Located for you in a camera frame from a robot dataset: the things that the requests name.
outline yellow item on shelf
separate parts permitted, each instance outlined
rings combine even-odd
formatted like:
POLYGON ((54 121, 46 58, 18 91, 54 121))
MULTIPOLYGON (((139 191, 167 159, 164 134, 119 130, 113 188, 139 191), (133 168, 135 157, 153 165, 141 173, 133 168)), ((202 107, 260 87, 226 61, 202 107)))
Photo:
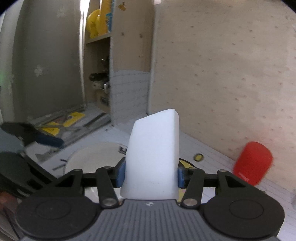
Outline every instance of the yellow item on shelf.
POLYGON ((111 0, 102 0, 100 19, 98 20, 98 24, 96 24, 96 30, 99 36, 106 34, 108 32, 106 15, 110 12, 111 0))
POLYGON ((96 29, 96 19, 100 15, 100 13, 100 9, 94 10, 86 19, 86 29, 90 33, 91 39, 99 35, 96 29))
POLYGON ((98 36, 101 36, 103 35, 100 31, 100 21, 101 21, 101 16, 99 15, 97 18, 96 18, 96 30, 98 32, 98 36))
POLYGON ((76 121, 78 121, 81 118, 85 117, 85 114, 84 113, 79 113, 79 112, 73 112, 69 116, 71 116, 72 118, 70 118, 69 120, 67 120, 67 121, 65 121, 63 123, 64 127, 69 127, 69 126, 73 125, 76 121))
MULTIPOLYGON (((59 125, 56 122, 49 122, 48 123, 49 126, 55 126, 55 125, 59 125)), ((42 128, 42 130, 48 132, 49 134, 52 134, 53 136, 57 136, 59 134, 59 128, 42 128)))
MULTIPOLYGON (((69 126, 73 125, 75 122, 77 122, 78 120, 80 120, 83 117, 85 117, 84 113, 73 112, 73 113, 68 115, 68 119, 62 125, 64 127, 69 127, 69 126)), ((56 126, 56 125, 61 125, 61 124, 52 121, 52 122, 48 123, 47 125, 56 126)), ((54 128, 54 127, 42 128, 42 130, 52 134, 53 136, 57 136, 59 134, 59 132, 60 132, 59 128, 54 128)))

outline wire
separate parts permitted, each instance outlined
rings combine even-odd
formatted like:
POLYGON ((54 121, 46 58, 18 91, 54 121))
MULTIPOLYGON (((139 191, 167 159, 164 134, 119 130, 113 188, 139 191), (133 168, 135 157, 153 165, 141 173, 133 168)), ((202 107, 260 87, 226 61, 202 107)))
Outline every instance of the wire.
POLYGON ((17 236, 18 239, 20 239, 20 236, 18 235, 17 231, 15 230, 15 227, 13 226, 13 223, 12 223, 12 221, 10 220, 10 218, 9 218, 9 216, 8 216, 8 213, 7 213, 6 209, 3 208, 3 211, 4 211, 4 213, 5 213, 5 216, 6 216, 6 218, 7 218, 7 221, 9 222, 9 224, 10 224, 12 230, 14 231, 15 235, 17 236))

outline yellow paper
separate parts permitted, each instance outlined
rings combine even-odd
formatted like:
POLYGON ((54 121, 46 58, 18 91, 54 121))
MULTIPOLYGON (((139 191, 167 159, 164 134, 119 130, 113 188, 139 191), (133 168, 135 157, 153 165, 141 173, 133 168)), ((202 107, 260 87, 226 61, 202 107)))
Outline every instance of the yellow paper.
MULTIPOLYGON (((47 125, 55 126, 55 125, 58 125, 58 123, 50 122, 47 125)), ((49 134, 52 134, 53 136, 56 136, 59 134, 59 128, 42 128, 42 130, 48 132, 49 134)))
POLYGON ((192 164, 189 164, 188 162, 185 162, 185 161, 183 161, 183 160, 179 160, 179 162, 181 162, 182 165, 183 165, 185 168, 194 167, 192 164))
POLYGON ((69 127, 71 125, 73 125, 75 122, 77 122, 78 120, 80 120, 81 118, 85 117, 85 114, 83 113, 79 113, 79 112, 73 112, 71 113, 69 116, 72 116, 73 118, 65 121, 63 123, 64 127, 69 127))
POLYGON ((186 189, 179 188, 179 199, 177 200, 178 203, 180 203, 182 201, 182 198, 183 198, 185 192, 186 192, 186 189))

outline yellow sticker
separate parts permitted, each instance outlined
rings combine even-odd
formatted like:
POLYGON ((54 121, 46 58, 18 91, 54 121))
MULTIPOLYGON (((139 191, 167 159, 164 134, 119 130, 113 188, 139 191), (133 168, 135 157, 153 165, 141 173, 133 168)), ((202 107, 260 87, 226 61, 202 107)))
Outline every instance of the yellow sticker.
POLYGON ((188 162, 186 162, 186 161, 179 160, 179 162, 181 162, 181 163, 182 163, 182 165, 183 165, 185 168, 194 167, 193 165, 189 164, 189 163, 188 163, 188 162))
POLYGON ((198 153, 198 154, 196 154, 196 155, 194 156, 193 159, 194 159, 195 161, 202 161, 203 158, 204 158, 203 154, 198 153))
POLYGON ((122 2, 122 4, 118 5, 118 8, 122 11, 125 11, 126 10, 126 7, 125 7, 125 2, 122 2))
POLYGON ((85 117, 85 114, 79 113, 79 112, 73 112, 68 116, 72 116, 72 118, 63 123, 64 127, 69 127, 69 126, 73 125, 75 122, 77 122, 81 118, 85 117))
POLYGON ((179 188, 179 199, 177 200, 178 203, 181 202, 185 192, 186 192, 186 189, 179 188))
MULTIPOLYGON (((50 122, 47 125, 55 126, 58 125, 58 123, 50 122)), ((42 128, 42 130, 48 132, 49 134, 52 134, 53 136, 57 136, 59 134, 59 128, 42 128)))

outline black circular pad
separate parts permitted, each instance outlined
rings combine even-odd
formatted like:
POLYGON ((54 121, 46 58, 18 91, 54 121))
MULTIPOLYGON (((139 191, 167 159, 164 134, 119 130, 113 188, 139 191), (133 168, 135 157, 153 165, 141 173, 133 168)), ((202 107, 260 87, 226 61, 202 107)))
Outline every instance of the black circular pad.
POLYGON ((263 207, 253 200, 237 200, 229 205, 232 215, 242 219, 254 219, 261 216, 263 207))
POLYGON ((60 219, 69 214, 71 205, 62 200, 48 200, 38 205, 36 212, 43 219, 60 219))
POLYGON ((273 198, 220 197, 210 199, 204 209, 210 226, 234 238, 260 239, 274 235, 284 221, 284 210, 273 198))
POLYGON ((96 213, 96 204, 85 196, 31 196, 17 207, 16 221, 27 236, 61 239, 84 231, 93 223, 96 213))

